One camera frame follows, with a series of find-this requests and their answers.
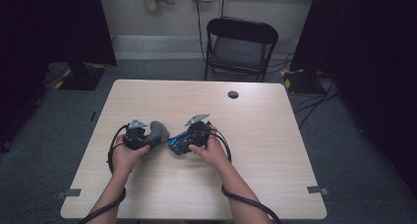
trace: chair backrest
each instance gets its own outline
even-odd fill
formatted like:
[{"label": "chair backrest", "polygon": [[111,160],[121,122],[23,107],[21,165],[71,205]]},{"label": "chair backrest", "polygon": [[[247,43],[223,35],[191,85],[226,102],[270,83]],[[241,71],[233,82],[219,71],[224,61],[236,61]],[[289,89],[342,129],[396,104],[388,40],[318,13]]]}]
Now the chair backrest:
[{"label": "chair backrest", "polygon": [[230,17],[221,17],[209,21],[207,32],[208,39],[213,34],[273,45],[278,41],[278,32],[272,26],[262,22]]}]

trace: hand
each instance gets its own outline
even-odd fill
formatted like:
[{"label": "hand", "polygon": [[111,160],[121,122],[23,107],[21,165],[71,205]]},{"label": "hand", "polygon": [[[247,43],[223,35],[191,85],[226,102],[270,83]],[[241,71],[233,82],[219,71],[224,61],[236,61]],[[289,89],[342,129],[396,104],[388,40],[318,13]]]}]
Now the hand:
[{"label": "hand", "polygon": [[123,143],[123,137],[117,137],[113,146],[117,145],[113,150],[113,175],[129,175],[135,168],[139,159],[147,154],[150,150],[150,145],[146,145],[140,149],[132,150]]},{"label": "hand", "polygon": [[[216,133],[216,128],[212,125],[211,127],[211,133]],[[223,147],[220,144],[220,141],[217,139],[217,137],[210,135],[208,137],[208,147],[206,149],[203,149],[202,147],[198,147],[196,145],[190,144],[188,146],[190,150],[200,155],[200,157],[211,167],[218,170],[223,166],[225,163],[230,163],[229,160],[227,160],[227,156],[224,153]]]}]

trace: person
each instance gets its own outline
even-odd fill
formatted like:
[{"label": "person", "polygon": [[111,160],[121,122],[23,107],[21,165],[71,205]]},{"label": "person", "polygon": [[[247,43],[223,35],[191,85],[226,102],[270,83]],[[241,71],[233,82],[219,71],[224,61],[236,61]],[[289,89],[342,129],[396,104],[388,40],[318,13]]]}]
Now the person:
[{"label": "person", "polygon": [[[214,126],[210,127],[212,129],[211,132],[215,133],[216,128]],[[122,194],[128,181],[129,174],[135,168],[139,159],[150,150],[149,145],[138,150],[129,149],[123,144],[123,137],[124,135],[120,135],[114,143],[117,146],[113,151],[113,174],[111,179],[89,213],[114,201]],[[258,197],[239,175],[233,164],[229,162],[220,141],[215,136],[208,137],[208,147],[206,149],[193,144],[189,145],[189,148],[198,154],[209,166],[214,168],[227,191],[259,202]],[[262,210],[233,198],[229,198],[228,201],[234,223],[271,223],[268,215]],[[119,205],[116,205],[110,210],[95,217],[89,223],[116,223],[118,210]]]}]

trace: gray carpet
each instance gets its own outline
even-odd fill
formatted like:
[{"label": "gray carpet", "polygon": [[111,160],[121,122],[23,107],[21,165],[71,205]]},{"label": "gray carpet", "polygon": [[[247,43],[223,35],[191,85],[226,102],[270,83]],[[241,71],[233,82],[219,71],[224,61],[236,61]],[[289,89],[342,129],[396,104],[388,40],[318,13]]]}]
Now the gray carpet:
[{"label": "gray carpet", "polygon": [[[53,86],[57,81],[46,85],[42,103],[11,140],[11,151],[0,154],[1,224],[77,223],[60,216],[64,199],[56,195],[71,186],[114,81],[201,81],[204,77],[202,60],[120,60],[118,66],[105,71],[96,91],[56,90]],[[51,66],[46,78],[54,77],[64,67],[65,64]],[[255,80],[220,74],[210,74],[208,79]],[[266,82],[282,83],[282,79],[276,72],[267,75]],[[329,82],[323,79],[325,87]],[[318,100],[312,95],[290,94],[289,98],[293,108]],[[299,124],[308,112],[309,109],[296,114]],[[324,196],[328,217],[283,223],[417,223],[416,200],[384,155],[363,134],[359,118],[340,96],[320,104],[305,121],[301,135],[319,185],[330,192]]]}]

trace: light wood tabletop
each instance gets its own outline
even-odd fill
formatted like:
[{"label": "light wood tabletop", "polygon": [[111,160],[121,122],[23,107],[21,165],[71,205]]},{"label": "light wood tabletop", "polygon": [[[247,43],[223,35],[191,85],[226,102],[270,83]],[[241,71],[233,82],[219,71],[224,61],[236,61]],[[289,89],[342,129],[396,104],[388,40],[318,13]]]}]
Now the light wood tabletop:
[{"label": "light wood tabletop", "polygon": [[[230,90],[239,97],[229,98]],[[280,219],[326,217],[321,194],[307,190],[318,184],[283,85],[142,80],[114,83],[71,186],[80,196],[67,196],[61,215],[84,218],[98,200],[111,177],[107,152],[121,126],[133,118],[159,121],[174,137],[193,115],[205,113],[203,121],[227,139],[236,169]],[[220,187],[198,155],[178,156],[161,144],[131,173],[118,218],[232,219]]]}]

